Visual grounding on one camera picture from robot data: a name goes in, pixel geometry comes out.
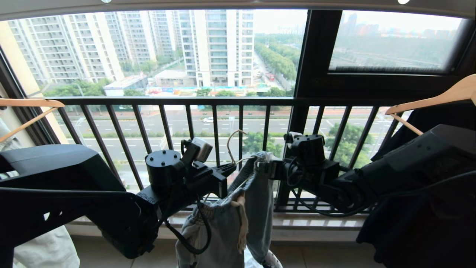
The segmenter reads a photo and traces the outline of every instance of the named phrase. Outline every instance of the metal railing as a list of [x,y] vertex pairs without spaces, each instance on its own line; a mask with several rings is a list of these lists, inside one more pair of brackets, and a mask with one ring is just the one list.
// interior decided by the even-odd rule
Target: metal railing
[[[152,97],[114,97],[114,98],[107,98],[107,97],[57,97],[53,98],[55,100],[59,100],[63,102],[67,107],[68,105],[79,105],[84,113],[84,116],[89,123],[91,127],[91,131],[94,135],[94,138],[96,139],[99,148],[102,151],[102,154],[108,163],[109,167],[111,168],[112,172],[119,178],[119,173],[116,170],[116,167],[114,166],[113,160],[104,145],[104,141],[96,127],[95,121],[93,116],[91,115],[91,112],[88,108],[89,105],[104,105],[107,108],[107,111],[109,113],[110,119],[112,121],[112,124],[114,126],[114,130],[117,134],[117,138],[120,141],[120,144],[124,150],[124,154],[126,156],[127,162],[132,170],[132,173],[134,175],[134,178],[137,182],[137,185],[140,190],[144,188],[143,183],[141,182],[141,179],[139,177],[138,170],[136,168],[136,165],[134,163],[134,159],[132,158],[132,154],[129,150],[126,138],[124,136],[124,133],[121,130],[121,127],[119,125],[119,120],[116,116],[116,112],[114,111],[114,105],[131,105],[132,110],[135,115],[135,119],[137,120],[139,131],[144,143],[144,146],[146,148],[146,151],[148,154],[152,152],[150,141],[146,132],[146,128],[144,126],[144,122],[142,120],[142,115],[139,109],[140,105],[158,105],[159,106],[159,111],[160,111],[160,116],[162,119],[162,123],[164,126],[164,132],[165,132],[165,138],[167,140],[167,145],[169,149],[173,150],[173,142],[172,142],[172,136],[169,131],[169,124],[167,121],[167,112],[166,109],[164,108],[165,105],[184,105],[185,110],[186,110],[186,115],[187,115],[187,122],[188,122],[188,131],[190,134],[190,138],[193,139],[194,137],[194,127],[193,127],[193,120],[192,120],[192,112],[191,112],[191,105],[210,105],[212,108],[212,114],[213,114],[213,130],[214,130],[214,146],[215,146],[215,156],[216,156],[216,163],[217,165],[220,164],[220,154],[218,150],[219,142],[218,142],[218,115],[217,115],[217,106],[219,105],[232,105],[232,106],[238,106],[238,114],[239,114],[239,124],[238,128],[243,129],[243,112],[244,112],[244,106],[264,106],[266,107],[265,110],[265,122],[264,122],[264,138],[263,138],[263,146],[262,149],[266,151],[267,149],[267,140],[268,140],[268,130],[269,130],[269,121],[270,121],[270,111],[272,106],[291,106],[291,107],[299,107],[299,108],[305,108],[307,109],[310,106],[319,106],[319,110],[317,112],[316,116],[316,121],[315,121],[315,126],[313,128],[313,134],[317,134],[319,131],[319,126],[321,125],[323,115],[324,115],[324,109],[326,106],[343,106],[345,107],[342,119],[340,121],[340,126],[338,128],[338,131],[335,135],[335,142],[331,148],[330,154],[329,154],[329,159],[333,160],[336,156],[337,149],[339,146],[339,143],[342,139],[344,129],[346,127],[347,121],[349,119],[349,116],[351,114],[351,110],[353,106],[367,106],[371,107],[371,111],[369,113],[369,116],[367,118],[366,124],[363,128],[362,134],[360,136],[360,139],[358,141],[358,144],[356,145],[356,148],[352,154],[352,157],[350,159],[348,168],[353,168],[356,161],[357,157],[359,156],[359,153],[361,152],[365,139],[367,135],[369,134],[370,128],[376,118],[376,115],[379,110],[379,106],[375,106],[375,101],[369,101],[369,100],[320,100],[320,99],[299,99],[299,98],[267,98],[267,97],[260,97],[260,98],[205,98],[205,97],[196,97],[196,98],[152,98]],[[71,123],[71,120],[68,117],[68,114],[64,108],[59,109],[59,114],[61,118],[63,119],[63,122],[69,131],[71,138],[73,141],[77,144],[82,144],[81,139],[79,138],[78,134],[75,131],[75,128],[73,127],[73,124]],[[390,124],[390,127],[385,135],[385,138],[382,141],[381,146],[383,146],[389,138],[392,136],[393,132],[395,131],[397,127],[398,121],[393,120],[392,123]],[[296,132],[304,132],[304,126],[297,126],[295,129],[288,129],[288,131],[296,131]],[[243,157],[243,134],[239,133],[238,134],[238,157],[241,159]],[[298,190],[297,195],[301,197],[302,191]],[[278,188],[277,195],[285,195],[285,198],[280,198],[279,202],[278,199],[275,203],[275,211],[276,212],[310,212],[307,208],[305,208],[303,205],[299,203],[299,201],[296,198],[290,198],[289,196],[289,189],[287,186],[282,186]],[[313,206],[314,208],[327,211],[327,212],[336,212],[335,209],[330,206],[327,203],[324,203],[320,201],[319,197],[309,197],[309,194],[306,194],[306,196],[301,198],[303,201],[305,201],[307,204]]]

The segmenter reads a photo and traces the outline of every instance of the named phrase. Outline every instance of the clothing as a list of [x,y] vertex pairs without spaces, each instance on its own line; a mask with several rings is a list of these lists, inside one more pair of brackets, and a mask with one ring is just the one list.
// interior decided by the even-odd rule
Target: clothing
[[[0,119],[0,136],[10,130]],[[0,151],[22,148],[19,140],[12,136],[0,144]],[[11,171],[0,174],[0,180],[18,175]],[[64,226],[40,235],[15,247],[13,252],[14,268],[78,268],[79,258],[73,241]]]
[[[413,111],[408,122],[422,132],[439,124],[474,130],[475,110],[467,102],[426,107]],[[403,126],[372,160],[416,137]],[[372,244],[374,260],[387,268],[475,267],[474,217],[442,216],[442,208],[430,195],[388,199],[368,216],[357,242]]]
[[[271,243],[273,219],[272,181],[258,174],[258,163],[268,163],[270,155],[266,152],[257,153],[256,159],[249,159],[241,169],[237,178],[228,189],[228,196],[215,203],[204,202],[200,206],[211,228],[211,242],[208,249],[197,256],[188,252],[178,241],[176,253],[178,265],[188,268],[194,262],[196,267],[230,267],[242,268],[244,265],[244,245],[246,242],[253,258],[263,264]],[[240,189],[234,190],[246,179],[248,181]],[[243,207],[234,201],[241,202]],[[240,234],[248,235],[240,240]],[[182,235],[195,248],[203,248],[207,240],[207,232],[203,219],[197,208],[187,218]]]

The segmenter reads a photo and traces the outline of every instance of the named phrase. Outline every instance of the balcony railing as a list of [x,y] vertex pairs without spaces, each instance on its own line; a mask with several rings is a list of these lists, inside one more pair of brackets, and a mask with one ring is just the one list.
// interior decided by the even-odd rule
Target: balcony railing
[[[357,158],[359,157],[360,152],[362,151],[363,147],[366,146],[366,138],[369,135],[373,125],[374,128],[378,127],[380,129],[380,133],[378,133],[378,139],[373,143],[373,144],[367,144],[367,146],[371,146],[374,148],[374,152],[378,150],[380,146],[383,146],[389,138],[392,136],[393,132],[395,131],[398,122],[396,120],[391,119],[391,117],[388,117],[387,120],[383,120],[383,115],[379,106],[376,106],[374,103],[375,101],[372,100],[359,100],[359,99],[353,99],[353,100],[320,100],[320,99],[293,99],[293,98],[266,98],[266,97],[260,97],[260,98],[202,98],[202,97],[196,97],[196,98],[187,98],[187,97],[180,97],[180,98],[152,98],[152,97],[114,97],[114,98],[107,98],[107,97],[57,97],[54,98],[56,100],[59,100],[63,102],[66,105],[66,108],[60,108],[58,110],[59,116],[61,117],[65,128],[69,132],[69,135],[71,139],[77,143],[77,144],[83,144],[83,140],[78,132],[76,131],[75,127],[73,126],[73,123],[70,119],[70,116],[74,112],[68,113],[67,110],[73,111],[74,109],[71,109],[72,105],[78,105],[80,107],[80,110],[84,114],[85,120],[88,122],[90,131],[94,135],[94,139],[96,140],[98,147],[100,149],[100,154],[104,157],[105,161],[111,168],[112,172],[120,178],[120,173],[115,167],[114,160],[111,157],[110,152],[108,151],[108,147],[112,145],[105,145],[104,139],[105,137],[101,136],[101,133],[96,125],[96,121],[93,117],[93,114],[90,111],[90,107],[92,105],[103,105],[106,107],[107,113],[105,110],[102,112],[105,114],[109,114],[110,120],[112,122],[112,125],[114,127],[115,131],[115,140],[119,140],[120,146],[124,150],[125,157],[127,159],[127,163],[130,166],[130,169],[132,171],[132,174],[134,176],[134,179],[137,183],[138,190],[142,190],[144,188],[144,178],[140,177],[139,171],[137,169],[137,164],[139,163],[138,161],[143,160],[143,157],[145,157],[146,154],[150,154],[152,151],[155,151],[155,149],[160,150],[163,149],[159,145],[154,145],[158,146],[158,148],[152,148],[150,139],[148,137],[147,133],[147,127],[144,124],[143,120],[143,112],[141,111],[142,105],[153,105],[155,107],[158,106],[158,111],[160,113],[160,118],[162,120],[163,124],[163,130],[164,130],[164,147],[172,150],[179,150],[178,148],[174,148],[174,143],[173,143],[173,133],[171,133],[169,129],[169,123],[168,123],[168,112],[167,112],[167,105],[183,105],[185,114],[186,114],[186,121],[188,124],[188,133],[189,137],[193,138],[196,134],[199,134],[199,132],[194,131],[194,125],[197,124],[197,117],[194,118],[192,116],[192,107],[195,108],[195,105],[208,105],[207,107],[211,108],[211,113],[213,116],[213,144],[215,147],[215,161],[216,165],[219,165],[220,163],[223,163],[220,161],[220,157],[223,159],[222,156],[220,156],[220,144],[219,144],[219,139],[222,138],[222,135],[219,135],[219,130],[218,130],[218,113],[222,105],[230,105],[233,107],[237,107],[237,111],[233,112],[233,114],[238,113],[238,126],[236,126],[236,129],[245,129],[244,128],[244,121],[246,121],[246,117],[244,116],[244,113],[248,113],[247,107],[250,106],[256,106],[256,107],[261,107],[261,113],[264,113],[264,123],[260,124],[262,126],[261,132],[264,134],[263,135],[263,142],[262,142],[262,150],[267,149],[267,141],[268,139],[272,139],[270,137],[269,133],[269,128],[270,128],[270,123],[273,124],[273,122],[276,121],[276,119],[273,119],[275,117],[272,113],[274,107],[280,106],[280,107],[287,107],[289,109],[289,115],[290,119],[287,124],[280,124],[283,127],[280,129],[283,129],[282,132],[288,132],[288,131],[296,131],[296,132],[301,132],[301,133],[309,133],[309,134],[324,134],[325,132],[320,130],[320,126],[326,121],[326,124],[331,124],[330,121],[337,122],[339,123],[337,133],[332,137],[334,139],[334,143],[332,147],[330,148],[330,151],[327,152],[327,157],[330,160],[335,160],[336,155],[338,154],[338,148],[339,144],[346,139],[344,137],[345,129],[347,125],[350,125],[349,119],[351,121],[359,122],[355,124],[360,124],[363,125],[362,127],[359,127],[359,130],[361,131],[360,137],[358,138],[357,144],[354,144],[355,148],[352,153],[352,156],[348,162],[347,167],[348,168],[354,168],[355,164],[357,162]],[[133,154],[131,153],[130,147],[128,146],[128,141],[124,135],[123,130],[121,129],[121,125],[119,124],[119,118],[117,116],[117,111],[115,111],[115,107],[117,108],[117,105],[128,105],[128,107],[131,107],[134,118],[137,121],[137,127],[139,128],[140,131],[140,137],[134,138],[137,142],[137,140],[142,140],[144,146],[145,146],[145,152],[143,154],[142,159],[137,159],[137,157],[134,159]],[[307,116],[305,114],[299,115],[299,114],[293,114],[292,110],[290,108],[296,108],[298,107],[300,111],[303,110],[303,108],[309,111],[314,111],[317,112],[316,116],[314,117],[312,113],[312,117]],[[342,114],[338,113],[337,117],[328,117],[325,118],[325,110],[328,110],[329,112],[332,111],[342,111]],[[358,111],[364,111],[363,113],[358,113],[358,118],[352,117],[352,111],[353,110]],[[294,124],[293,120],[299,119],[302,116],[307,116],[307,122],[309,124],[314,123],[313,127],[309,127],[309,130],[306,131],[308,127],[306,127],[305,124]],[[231,133],[233,132],[234,129],[229,129],[228,131]],[[243,143],[244,135],[242,133],[237,134],[238,136],[238,158],[241,159],[243,157]],[[275,191],[275,211],[276,212],[300,212],[300,213],[305,213],[305,212],[310,212],[307,208],[305,208],[303,205],[301,205],[294,196],[290,196],[289,194],[290,189],[286,185],[279,185],[276,187]],[[335,213],[336,210],[330,206],[329,204],[322,202],[319,200],[319,197],[315,197],[314,195],[311,195],[310,193],[303,192],[301,190],[298,191],[298,196],[301,197],[303,201],[305,201],[307,204],[313,206],[314,208],[326,211],[326,212],[331,212]],[[368,213],[369,210],[372,208],[363,211],[362,213]]]

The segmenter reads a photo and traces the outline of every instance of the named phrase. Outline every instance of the floor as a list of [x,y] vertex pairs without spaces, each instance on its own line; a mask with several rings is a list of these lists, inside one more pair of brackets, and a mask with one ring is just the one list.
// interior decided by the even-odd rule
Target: floor
[[[131,260],[123,257],[102,237],[73,237],[82,268],[175,268],[175,242],[156,242],[150,253]],[[373,261],[370,245],[354,242],[311,242],[271,245],[284,268],[383,268]]]

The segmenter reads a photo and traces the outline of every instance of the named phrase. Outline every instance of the drawstring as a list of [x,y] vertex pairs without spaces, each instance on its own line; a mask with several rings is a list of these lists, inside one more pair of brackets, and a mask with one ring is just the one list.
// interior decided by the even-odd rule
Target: drawstring
[[231,201],[231,205],[239,207],[239,213],[241,217],[241,228],[238,236],[238,252],[243,254],[246,247],[246,235],[248,234],[248,218],[245,212],[245,193],[242,196],[238,196],[236,201]]

